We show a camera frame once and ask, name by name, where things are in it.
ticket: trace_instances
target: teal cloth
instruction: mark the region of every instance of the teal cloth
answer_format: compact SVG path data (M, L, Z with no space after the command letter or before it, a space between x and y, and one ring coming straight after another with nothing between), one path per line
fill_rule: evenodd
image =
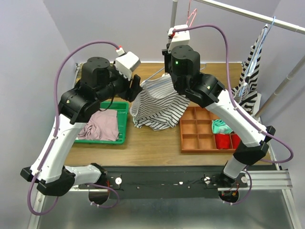
M230 134L233 130L221 119L213 120L213 134Z

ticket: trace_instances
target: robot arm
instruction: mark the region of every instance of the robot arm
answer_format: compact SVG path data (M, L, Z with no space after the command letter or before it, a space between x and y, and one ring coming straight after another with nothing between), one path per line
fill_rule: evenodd
M97 164L83 167L64 166L64 161L78 133L85 127L91 116L100 109L100 103L113 98L116 94L132 102L142 90L140 77L132 72L140 60L132 52L117 50L120 55L111 66L102 57L92 57L82 66L81 79L75 87L61 96L59 102L60 125L57 139L41 168L38 165L53 140L55 123L39 157L31 167L22 169L21 176L32 181L37 175L37 190L47 196L63 196L74 185L103 184L106 171Z
M187 25L174 28L183 29L187 28ZM219 116L241 139L233 157L227 162L217 181L222 186L230 187L247 165L253 165L266 155L269 147L267 142L270 138L258 132L238 113L230 101L229 92L216 77L200 72L200 55L188 45L189 31L176 34L172 31L173 28L168 34L171 43L167 44L167 49L162 53L165 72L171 75L174 89L178 94L185 95L200 107L205 107ZM266 127L260 124L238 104L237 107L261 130L274 135L275 129L272 126Z

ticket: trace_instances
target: gray floor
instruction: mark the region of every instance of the gray floor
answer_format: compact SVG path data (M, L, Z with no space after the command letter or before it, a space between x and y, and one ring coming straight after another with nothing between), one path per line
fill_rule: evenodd
M40 218L40 229L289 229L282 191L252 191L242 204L219 199L129 199L112 209L90 206L87 192L69 192ZM45 207L53 198L45 199Z

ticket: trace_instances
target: pink cloth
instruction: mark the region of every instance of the pink cloth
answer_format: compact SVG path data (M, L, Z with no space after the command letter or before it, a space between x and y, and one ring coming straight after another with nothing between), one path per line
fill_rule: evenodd
M119 138L117 111L97 111L77 137L82 140L116 141Z

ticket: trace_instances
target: black and white striped cloth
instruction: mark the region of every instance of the black and white striped cloth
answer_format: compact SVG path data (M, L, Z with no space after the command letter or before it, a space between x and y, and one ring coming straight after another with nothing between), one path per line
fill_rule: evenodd
M165 74L156 80L144 81L141 86L143 90L130 108L134 126L146 125L153 130L175 127L190 100L174 90L171 76Z
M264 30L266 28L268 28L267 25L265 25L264 28L262 29L262 31L260 33L260 36L262 36L262 34L264 33ZM236 99L238 97L238 95L239 95L239 91L241 89L243 81L248 83L248 85L245 87L245 90L244 90L244 92L243 92L243 94L241 96L242 99L241 99L241 102L240 102L239 105L246 112L248 112L250 114L253 113L253 107L254 107L254 104L255 104L255 102L257 100L257 79L258 79L258 73L259 73L259 66L260 66L262 49L260 49L260 51L259 51L259 55L258 55L258 58L257 58L257 62L256 62L256 66L255 66L253 74L250 77L246 77L245 78L244 73L245 73L246 69L248 68L249 63L250 63L250 61L252 59L253 52L255 50L255 47L257 46L257 41L258 41L258 39L255 41L254 45L251 47L251 51L250 51L250 54L248 56L248 59L243 64L243 71L242 71L242 73L240 75L238 86L235 87L235 88L232 88L233 96Z

